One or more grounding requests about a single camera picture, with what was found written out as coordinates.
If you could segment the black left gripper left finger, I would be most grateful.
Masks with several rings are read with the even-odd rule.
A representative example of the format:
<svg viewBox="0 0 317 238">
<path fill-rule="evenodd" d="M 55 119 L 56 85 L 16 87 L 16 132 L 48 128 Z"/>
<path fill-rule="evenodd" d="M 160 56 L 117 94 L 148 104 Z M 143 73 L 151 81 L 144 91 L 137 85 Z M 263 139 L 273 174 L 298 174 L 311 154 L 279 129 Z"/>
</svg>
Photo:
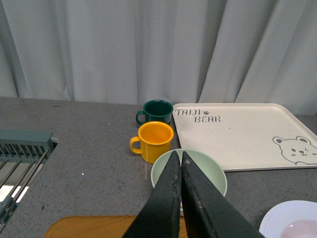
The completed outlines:
<svg viewBox="0 0 317 238">
<path fill-rule="evenodd" d="M 172 152 L 147 203 L 124 238 L 177 238 L 180 229 L 181 166 Z"/>
</svg>

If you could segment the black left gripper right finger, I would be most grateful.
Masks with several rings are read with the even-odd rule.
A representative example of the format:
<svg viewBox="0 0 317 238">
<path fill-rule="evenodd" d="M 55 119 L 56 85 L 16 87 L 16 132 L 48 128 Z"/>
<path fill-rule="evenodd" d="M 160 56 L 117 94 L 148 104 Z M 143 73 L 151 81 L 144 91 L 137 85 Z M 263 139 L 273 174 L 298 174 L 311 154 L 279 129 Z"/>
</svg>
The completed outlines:
<svg viewBox="0 0 317 238">
<path fill-rule="evenodd" d="M 181 200 L 189 238 L 262 238 L 183 152 Z"/>
</svg>

